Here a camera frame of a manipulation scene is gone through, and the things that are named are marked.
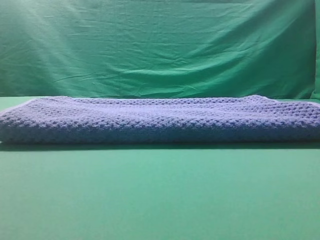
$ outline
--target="knitted texture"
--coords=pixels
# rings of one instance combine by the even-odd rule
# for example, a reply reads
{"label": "knitted texture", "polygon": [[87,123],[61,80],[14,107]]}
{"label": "knitted texture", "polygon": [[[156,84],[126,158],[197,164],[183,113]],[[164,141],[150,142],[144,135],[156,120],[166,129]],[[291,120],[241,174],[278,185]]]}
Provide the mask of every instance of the knitted texture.
{"label": "knitted texture", "polygon": [[320,140],[320,107],[242,98],[34,99],[0,113],[4,143],[211,143]]}

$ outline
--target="folded blanket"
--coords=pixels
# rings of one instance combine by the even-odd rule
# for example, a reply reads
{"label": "folded blanket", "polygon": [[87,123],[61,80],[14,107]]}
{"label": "folded blanket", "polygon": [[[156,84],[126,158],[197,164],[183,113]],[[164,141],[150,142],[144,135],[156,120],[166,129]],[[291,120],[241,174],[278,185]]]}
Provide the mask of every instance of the folded blanket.
{"label": "folded blanket", "polygon": [[4,143],[212,143],[320,140],[320,105],[242,98],[33,99],[0,113]]}

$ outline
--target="crocheted blanket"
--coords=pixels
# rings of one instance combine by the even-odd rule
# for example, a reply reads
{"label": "crocheted blanket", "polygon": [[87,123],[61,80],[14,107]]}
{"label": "crocheted blanket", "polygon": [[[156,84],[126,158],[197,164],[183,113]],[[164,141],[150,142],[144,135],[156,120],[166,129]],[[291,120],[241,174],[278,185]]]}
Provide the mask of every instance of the crocheted blanket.
{"label": "crocheted blanket", "polygon": [[4,143],[212,143],[320,140],[320,105],[242,98],[43,97],[0,113]]}

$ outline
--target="green table surface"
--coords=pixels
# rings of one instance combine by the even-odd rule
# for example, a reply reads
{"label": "green table surface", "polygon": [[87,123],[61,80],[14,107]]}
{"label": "green table surface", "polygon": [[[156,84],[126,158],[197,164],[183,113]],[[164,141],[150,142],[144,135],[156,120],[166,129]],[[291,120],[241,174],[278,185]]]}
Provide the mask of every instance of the green table surface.
{"label": "green table surface", "polygon": [[319,239],[317,142],[0,144],[0,240]]}

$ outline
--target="green cloth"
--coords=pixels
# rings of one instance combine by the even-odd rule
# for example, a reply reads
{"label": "green cloth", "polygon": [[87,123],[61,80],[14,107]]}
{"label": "green cloth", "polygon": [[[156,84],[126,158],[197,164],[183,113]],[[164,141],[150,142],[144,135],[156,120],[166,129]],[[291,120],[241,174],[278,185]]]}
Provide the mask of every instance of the green cloth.
{"label": "green cloth", "polygon": [[316,240],[319,156],[319,143],[0,144],[0,239]]}
{"label": "green cloth", "polygon": [[0,0],[0,96],[308,99],[315,23],[314,0]]}
{"label": "green cloth", "polygon": [[315,0],[315,17],[316,17],[316,74],[315,90],[312,98],[320,99],[320,0]]}

